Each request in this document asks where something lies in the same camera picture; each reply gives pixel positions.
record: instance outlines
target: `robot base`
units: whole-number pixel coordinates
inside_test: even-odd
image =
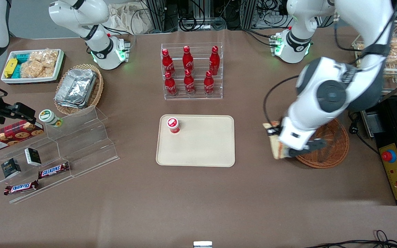
[[[94,61],[104,70],[112,70],[118,67],[121,63],[127,62],[130,55],[130,43],[124,42],[123,39],[118,39],[111,36],[110,39],[113,41],[113,49],[109,52],[105,58],[97,58],[93,53]]]
[[[277,56],[287,63],[298,63],[309,53],[310,44],[307,47],[301,46],[301,50],[296,52],[286,40],[289,31],[288,29],[283,30],[281,33],[276,33],[276,35],[269,38],[269,44],[277,46],[271,47],[271,53],[272,56]]]

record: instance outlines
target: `table surface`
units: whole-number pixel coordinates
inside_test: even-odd
[[[341,28],[339,37],[346,46],[356,33]],[[98,107],[109,118],[107,133],[120,160],[20,204],[9,204],[0,186],[0,247],[191,247],[193,241],[211,240],[217,248],[301,248],[373,240],[375,229],[397,240],[397,206],[383,166],[357,137],[350,137],[342,164],[311,169],[296,159],[274,160],[262,127],[262,101],[271,86],[298,75],[319,56],[353,58],[333,39],[332,29],[317,30],[304,60],[287,64],[241,31],[138,36],[129,63],[101,70],[105,86]],[[216,41],[225,46],[224,98],[165,101],[161,43]],[[64,71],[93,63],[80,38],[14,38],[9,51],[46,47],[65,51]],[[55,109],[56,84],[0,86],[10,94],[6,102]],[[269,100],[271,118],[278,119],[295,99],[295,81],[280,86]],[[232,116],[235,165],[158,165],[164,114]]]

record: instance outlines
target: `round wicker basket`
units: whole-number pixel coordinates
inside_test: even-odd
[[[337,119],[316,130],[315,137],[326,140],[327,146],[296,158],[313,168],[332,168],[339,165],[348,153],[349,139],[345,128]]]
[[[83,70],[90,69],[93,72],[96,72],[96,74],[98,75],[98,77],[96,78],[96,82],[95,82],[93,91],[90,96],[90,100],[88,101],[87,107],[96,106],[98,104],[99,100],[101,99],[102,90],[104,89],[104,79],[102,78],[101,72],[99,71],[99,69],[97,69],[95,66],[93,66],[91,64],[76,65],[72,69],[83,69]],[[62,81],[63,81],[64,77],[68,74],[68,72],[70,70],[65,72],[65,74],[62,76],[61,80],[59,81],[56,92],[58,92],[59,88],[62,85]],[[79,110],[81,110],[80,108],[70,108],[70,107],[61,106],[61,105],[57,104],[56,101],[55,101],[55,106],[59,110],[59,112],[61,112],[63,114],[67,114],[67,115],[76,113]]]

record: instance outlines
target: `yellow package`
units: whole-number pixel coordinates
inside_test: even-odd
[[[18,64],[18,60],[16,58],[12,58],[8,60],[8,63],[4,69],[4,76],[7,79],[11,77],[17,64]]]

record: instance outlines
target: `acrylic bottle rack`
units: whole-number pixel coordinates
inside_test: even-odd
[[[195,94],[187,95],[185,90],[185,84],[183,79],[185,77],[184,68],[183,68],[183,47],[189,46],[191,49],[191,55],[194,58],[194,86],[195,86]],[[205,80],[206,71],[209,70],[209,57],[211,56],[211,49],[213,46],[218,47],[218,54],[220,56],[220,66],[218,69],[217,75],[213,76],[214,79],[214,94],[212,96],[205,95],[205,89],[203,81]],[[175,86],[178,90],[177,96],[171,96],[167,94],[165,84],[164,84],[164,69],[163,64],[161,63],[162,69],[162,85],[163,85],[163,94],[165,100],[194,100],[194,99],[222,99],[223,98],[223,44],[221,42],[212,42],[212,43],[173,43],[173,44],[162,44],[161,49],[168,49],[170,52],[170,56],[174,62],[175,75],[173,75],[173,79],[175,80]]]

